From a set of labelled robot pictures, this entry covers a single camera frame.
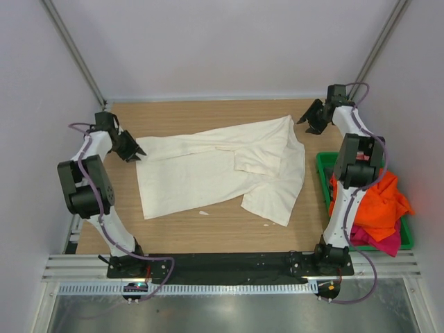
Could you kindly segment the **cream white t shirt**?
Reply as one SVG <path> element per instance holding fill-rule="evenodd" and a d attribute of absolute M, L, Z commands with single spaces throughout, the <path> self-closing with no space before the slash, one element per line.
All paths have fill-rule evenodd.
<path fill-rule="evenodd" d="M 241 196 L 241 207 L 288 226 L 305 179 L 291 116 L 192 135 L 141 137 L 136 163 L 145 219 Z"/>

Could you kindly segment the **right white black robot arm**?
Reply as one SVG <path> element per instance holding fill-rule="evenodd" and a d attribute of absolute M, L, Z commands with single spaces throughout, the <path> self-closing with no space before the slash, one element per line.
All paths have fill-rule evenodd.
<path fill-rule="evenodd" d="M 327 88 L 325 101 L 316 99 L 298 120 L 307 122 L 307 133 L 320 135 L 329 124 L 343 136 L 333 176 L 336 199 L 329 223 L 312 254 L 299 262 L 308 276 L 352 275 L 350 232 L 366 191 L 381 181 L 380 168 L 386 167 L 385 140 L 372 133 L 363 123 L 358 103 L 347 93 L 351 84 L 333 84 Z"/>

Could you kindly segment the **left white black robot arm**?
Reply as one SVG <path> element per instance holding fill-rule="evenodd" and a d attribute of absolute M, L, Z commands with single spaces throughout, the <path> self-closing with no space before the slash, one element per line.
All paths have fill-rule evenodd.
<path fill-rule="evenodd" d="M 95 123 L 72 123 L 83 134 L 83 145 L 70 160 L 57 166 L 67 209 L 91 223 L 110 249 L 110 258 L 99 257 L 108 265 L 108 278 L 140 278 L 147 269 L 142 247 L 127 231 L 114 207 L 116 196 L 103 162 L 116 153 L 124 162 L 145 156 L 133 136 L 124 130 L 115 114 L 97 112 Z"/>

